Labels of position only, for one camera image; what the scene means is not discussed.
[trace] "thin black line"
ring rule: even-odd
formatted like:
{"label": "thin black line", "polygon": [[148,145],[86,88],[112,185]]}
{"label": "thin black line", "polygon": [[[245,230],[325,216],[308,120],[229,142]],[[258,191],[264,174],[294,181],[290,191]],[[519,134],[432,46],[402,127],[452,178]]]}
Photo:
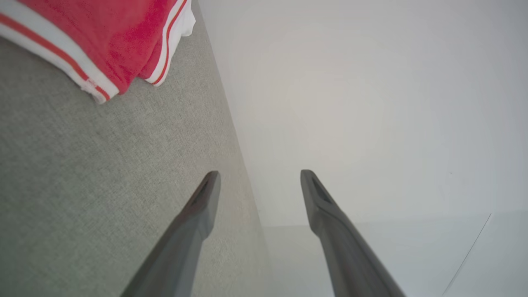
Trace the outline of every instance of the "thin black line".
{"label": "thin black line", "polygon": [[449,290],[449,288],[451,287],[451,285],[453,285],[453,282],[455,281],[455,279],[457,278],[458,276],[458,273],[460,272],[460,270],[462,269],[462,266],[464,265],[464,262],[466,261],[467,259],[467,256],[469,256],[469,253],[471,253],[471,250],[473,249],[473,247],[475,246],[475,243],[477,243],[477,240],[480,236],[480,234],[482,233],[482,230],[484,230],[484,227],[486,227],[486,224],[488,223],[489,221],[489,218],[492,216],[492,214],[490,213],[489,216],[488,216],[488,219],[486,220],[486,222],[484,223],[484,225],[482,226],[482,229],[480,230],[480,232],[478,233],[477,235],[477,238],[475,238],[475,241],[473,242],[473,244],[471,245],[471,248],[467,251],[467,254],[466,254],[466,257],[464,257],[464,260],[462,261],[462,263],[460,264],[458,270],[457,270],[457,273],[455,273],[455,275],[453,276],[453,278],[451,279],[451,281],[449,282],[449,284],[447,285],[447,288],[444,290],[444,292],[442,293],[442,296],[444,296],[447,292],[447,290]]}

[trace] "white stripe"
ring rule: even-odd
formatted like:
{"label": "white stripe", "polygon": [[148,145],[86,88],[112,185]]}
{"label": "white stripe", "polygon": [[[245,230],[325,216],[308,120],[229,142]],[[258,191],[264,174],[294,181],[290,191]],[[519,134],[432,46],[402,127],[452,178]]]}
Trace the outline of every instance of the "white stripe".
{"label": "white stripe", "polygon": [[69,36],[50,21],[43,18],[40,14],[13,0],[1,0],[0,12],[17,21],[18,23],[28,27],[31,31],[40,35],[42,38],[48,40],[56,47],[67,53],[73,60],[77,62],[79,67],[93,82],[83,80],[69,63],[23,34],[20,34],[17,31],[2,25],[0,27],[0,35],[43,57],[50,63],[63,70],[75,83],[81,87],[81,89],[92,94],[95,97],[97,103],[104,103],[106,98],[95,89],[94,84],[101,87],[110,98],[119,93],[117,87],[105,76],[104,73],[99,70],[99,68],[97,68],[97,66],[90,60],[84,51]]}
{"label": "white stripe", "polygon": [[[168,26],[172,19],[176,16],[176,13],[180,9],[181,4],[183,3],[183,0],[178,0],[174,6],[171,8],[171,11],[169,12],[167,22],[165,23],[165,26],[163,27],[162,32],[162,50],[159,55],[159,60],[154,68],[154,71],[150,75],[149,78],[146,79],[146,81],[153,83],[155,82],[159,76],[162,74],[163,67],[165,66],[165,59],[167,56],[167,31]],[[185,6],[182,8],[182,11],[180,12],[180,15],[178,16],[178,19],[174,22],[172,25],[170,34],[169,34],[169,55],[168,55],[168,63],[167,68],[165,69],[165,73],[163,74],[163,78],[155,84],[155,86],[159,86],[165,81],[165,77],[167,76],[169,66],[171,65],[171,59],[174,55],[174,51],[176,50],[176,47],[178,46],[178,43],[180,41],[181,36],[189,36],[192,32],[192,27],[194,26],[194,15],[191,11],[191,0],[187,0],[185,3]]]}

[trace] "red fabric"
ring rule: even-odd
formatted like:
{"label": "red fabric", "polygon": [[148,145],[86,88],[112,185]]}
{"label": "red fabric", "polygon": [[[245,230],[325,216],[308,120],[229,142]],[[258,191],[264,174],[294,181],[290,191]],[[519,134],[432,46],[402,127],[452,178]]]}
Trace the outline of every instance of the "red fabric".
{"label": "red fabric", "polygon": [[120,94],[136,76],[148,78],[152,74],[161,52],[163,26],[176,4],[176,0],[20,2],[73,39]]}

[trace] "striped trim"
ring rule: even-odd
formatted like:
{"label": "striped trim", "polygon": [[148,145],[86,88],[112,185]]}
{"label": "striped trim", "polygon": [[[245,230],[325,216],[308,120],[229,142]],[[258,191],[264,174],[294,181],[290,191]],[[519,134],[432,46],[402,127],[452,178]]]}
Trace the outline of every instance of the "striped trim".
{"label": "striped trim", "polygon": [[165,81],[172,56],[181,36],[189,36],[192,32],[195,20],[190,7],[191,0],[177,0],[169,12],[167,22],[163,27],[162,50],[159,61],[151,76],[146,79],[155,86],[159,86]]}
{"label": "striped trim", "polygon": [[104,103],[117,87],[64,32],[27,6],[12,0],[0,4],[0,35],[63,70],[81,89]]}

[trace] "gray fabric surface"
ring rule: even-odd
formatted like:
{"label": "gray fabric surface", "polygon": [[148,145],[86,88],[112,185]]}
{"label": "gray fabric surface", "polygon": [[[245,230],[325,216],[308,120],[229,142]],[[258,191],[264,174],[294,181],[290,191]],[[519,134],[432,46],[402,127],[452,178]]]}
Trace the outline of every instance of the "gray fabric surface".
{"label": "gray fabric surface", "polygon": [[197,1],[165,83],[96,105],[0,39],[0,295],[118,296],[210,170],[194,296],[267,295],[265,239]]}

